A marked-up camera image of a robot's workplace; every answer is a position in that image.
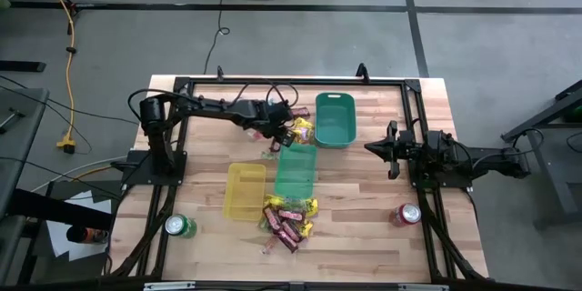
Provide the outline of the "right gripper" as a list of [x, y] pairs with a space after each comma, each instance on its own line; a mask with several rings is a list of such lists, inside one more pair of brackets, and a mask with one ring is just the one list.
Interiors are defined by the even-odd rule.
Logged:
[[396, 179], [400, 174], [400, 165], [398, 160], [417, 160], [420, 157], [422, 144], [416, 141], [414, 144], [405, 144], [399, 141], [399, 132], [397, 122], [391, 120], [388, 124], [388, 139], [370, 142], [365, 144], [365, 149], [382, 160], [388, 160], [390, 169], [388, 171], [389, 179]]

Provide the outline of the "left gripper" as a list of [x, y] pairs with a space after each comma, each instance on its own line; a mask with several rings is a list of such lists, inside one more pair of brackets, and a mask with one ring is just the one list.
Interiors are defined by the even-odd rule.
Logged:
[[281, 146], [291, 146], [295, 142], [296, 133], [286, 123], [293, 122], [296, 115], [287, 100], [272, 104], [262, 101], [257, 112], [259, 117], [252, 124], [256, 131], [265, 138], [274, 138]]

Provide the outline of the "translucent green plastic bin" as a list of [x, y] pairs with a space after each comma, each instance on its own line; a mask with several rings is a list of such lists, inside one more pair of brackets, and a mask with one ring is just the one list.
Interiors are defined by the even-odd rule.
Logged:
[[287, 198], [309, 198], [316, 180], [317, 148], [293, 143], [283, 147], [278, 160], [275, 193]]

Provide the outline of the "orange clear-wrapped candy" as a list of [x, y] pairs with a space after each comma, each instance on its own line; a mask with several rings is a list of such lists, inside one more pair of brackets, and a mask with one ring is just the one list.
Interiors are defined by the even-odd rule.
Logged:
[[276, 243], [278, 242], [278, 237], [277, 236], [271, 236], [266, 243], [264, 244], [263, 248], [260, 250], [260, 252], [263, 255], [269, 255], [272, 251], [272, 249], [275, 247]]

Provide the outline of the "opaque teal plastic bin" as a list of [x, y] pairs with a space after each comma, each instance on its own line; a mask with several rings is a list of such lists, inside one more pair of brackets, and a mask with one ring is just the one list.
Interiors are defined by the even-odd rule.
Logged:
[[315, 140], [322, 148], [346, 148], [356, 140], [356, 102], [346, 93], [316, 96]]

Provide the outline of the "red soda can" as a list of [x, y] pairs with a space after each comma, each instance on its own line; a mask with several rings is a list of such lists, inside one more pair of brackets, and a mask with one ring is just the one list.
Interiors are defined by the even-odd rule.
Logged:
[[389, 216], [389, 222], [396, 227], [415, 225], [420, 220], [420, 208], [411, 203], [405, 203], [396, 207]]

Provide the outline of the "translucent yellow plastic bin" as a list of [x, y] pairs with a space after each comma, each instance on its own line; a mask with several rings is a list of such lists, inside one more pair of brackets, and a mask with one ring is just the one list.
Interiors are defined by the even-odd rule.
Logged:
[[263, 214], [266, 167], [233, 163], [228, 167], [223, 215], [237, 221], [258, 222]]

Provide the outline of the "green soda can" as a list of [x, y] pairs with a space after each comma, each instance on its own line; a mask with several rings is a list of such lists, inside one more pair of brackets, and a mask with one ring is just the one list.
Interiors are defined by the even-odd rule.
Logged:
[[165, 231], [170, 236], [192, 238], [196, 235], [196, 222], [182, 214], [175, 214], [167, 218], [165, 221]]

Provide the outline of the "black steel stand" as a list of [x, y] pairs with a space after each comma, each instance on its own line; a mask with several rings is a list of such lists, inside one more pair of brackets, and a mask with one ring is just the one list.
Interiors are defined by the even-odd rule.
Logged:
[[553, 103], [501, 135], [509, 143], [527, 137], [561, 213], [534, 222], [538, 230], [582, 224], [582, 79], [555, 95]]

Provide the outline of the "white paper sheet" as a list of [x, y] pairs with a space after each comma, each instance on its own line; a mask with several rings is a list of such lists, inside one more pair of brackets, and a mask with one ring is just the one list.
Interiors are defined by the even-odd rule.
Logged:
[[[104, 200], [95, 202], [93, 200], [93, 194], [91, 191], [79, 193], [72, 198], [66, 199], [66, 202], [74, 205], [88, 207], [108, 214], [111, 213], [111, 201]], [[71, 227], [71, 225], [53, 221], [47, 221], [46, 225], [49, 233], [50, 243], [55, 256], [68, 255], [69, 261], [75, 261], [77, 259], [94, 256], [105, 252], [107, 242], [99, 244], [87, 244], [69, 241], [66, 237], [66, 232]]]

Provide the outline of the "yellow power outlet block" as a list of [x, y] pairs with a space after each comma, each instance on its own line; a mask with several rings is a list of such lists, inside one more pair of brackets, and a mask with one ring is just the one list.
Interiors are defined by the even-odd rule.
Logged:
[[72, 155], [75, 153], [76, 141], [70, 135], [65, 135], [61, 141], [56, 143], [56, 146], [64, 153]]

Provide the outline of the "black orange bottle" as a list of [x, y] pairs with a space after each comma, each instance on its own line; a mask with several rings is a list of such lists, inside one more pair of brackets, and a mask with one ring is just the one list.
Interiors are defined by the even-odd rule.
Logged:
[[105, 244], [109, 232], [85, 226], [70, 226], [65, 236], [68, 241], [77, 244]]

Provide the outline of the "black beam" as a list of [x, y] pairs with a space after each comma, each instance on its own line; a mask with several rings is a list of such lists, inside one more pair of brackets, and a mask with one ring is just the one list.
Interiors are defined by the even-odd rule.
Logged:
[[113, 222], [107, 212], [22, 189], [15, 189], [10, 196], [0, 195], [0, 216], [25, 216], [102, 230], [108, 230]]

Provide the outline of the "gray side table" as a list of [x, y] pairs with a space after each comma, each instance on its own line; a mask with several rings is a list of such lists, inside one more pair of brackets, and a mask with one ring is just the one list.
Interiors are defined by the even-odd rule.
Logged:
[[[0, 135], [0, 195], [10, 196], [18, 185], [48, 96], [49, 92], [44, 88], [0, 91], [0, 123], [10, 114], [10, 107], [25, 114]], [[0, 216], [0, 286], [11, 270], [24, 226], [23, 216]]]

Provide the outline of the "black flat bar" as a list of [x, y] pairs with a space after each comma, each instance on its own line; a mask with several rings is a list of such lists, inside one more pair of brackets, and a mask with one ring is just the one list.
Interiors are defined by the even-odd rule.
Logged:
[[0, 60], [0, 71], [42, 73], [45, 68], [44, 62]]

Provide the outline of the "metal hand tool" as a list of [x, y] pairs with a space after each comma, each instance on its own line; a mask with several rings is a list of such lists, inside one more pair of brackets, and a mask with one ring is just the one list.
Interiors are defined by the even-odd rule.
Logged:
[[4, 134], [7, 131], [8, 126], [13, 121], [17, 121], [20, 118], [25, 117], [24, 113], [22, 113], [21, 111], [15, 109], [13, 107], [9, 108], [9, 112], [10, 112], [10, 114], [8, 115], [8, 117], [0, 123], [0, 135]]

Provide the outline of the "black aluminium table frame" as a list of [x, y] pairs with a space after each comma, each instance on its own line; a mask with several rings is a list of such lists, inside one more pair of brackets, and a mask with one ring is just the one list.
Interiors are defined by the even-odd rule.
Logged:
[[[186, 180], [178, 187], [174, 212], [195, 219], [193, 238], [170, 238], [163, 278], [168, 280], [260, 280], [333, 282], [430, 281], [420, 224], [394, 227], [389, 213], [398, 205], [416, 203], [406, 162], [396, 180], [387, 179], [388, 165], [364, 144], [385, 137], [389, 121], [406, 126], [397, 86], [300, 85], [298, 106], [315, 118], [316, 96], [340, 92], [356, 100], [356, 141], [344, 149], [318, 149], [314, 196], [318, 214], [311, 235], [295, 253], [278, 240], [265, 254], [271, 235], [257, 222], [224, 217], [227, 171], [233, 163], [266, 167], [266, 192], [272, 193], [276, 161], [263, 160], [267, 140], [227, 121], [190, 118], [185, 148]], [[152, 186], [136, 186], [121, 203], [113, 231], [113, 269], [128, 257], [145, 232]], [[442, 191], [448, 232], [463, 256], [487, 276], [474, 209], [456, 189]]]

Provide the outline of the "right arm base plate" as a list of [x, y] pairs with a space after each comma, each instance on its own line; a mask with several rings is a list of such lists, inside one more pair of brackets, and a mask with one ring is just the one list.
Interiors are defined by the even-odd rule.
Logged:
[[418, 173], [410, 174], [410, 183], [416, 188], [468, 188], [472, 186], [472, 178], [456, 172]]

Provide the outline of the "silver metal bracket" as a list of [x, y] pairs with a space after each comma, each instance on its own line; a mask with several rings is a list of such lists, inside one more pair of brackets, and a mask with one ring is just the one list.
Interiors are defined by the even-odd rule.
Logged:
[[145, 283], [143, 291], [186, 291], [195, 288], [195, 281], [165, 281]]
[[449, 291], [449, 287], [434, 284], [398, 284], [397, 291]]

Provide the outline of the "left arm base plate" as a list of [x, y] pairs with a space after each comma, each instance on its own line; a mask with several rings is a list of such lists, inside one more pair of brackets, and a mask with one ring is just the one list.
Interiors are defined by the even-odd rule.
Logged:
[[173, 160], [160, 159], [150, 151], [130, 151], [123, 169], [122, 183], [135, 186], [179, 186], [184, 181], [187, 152], [174, 151]]

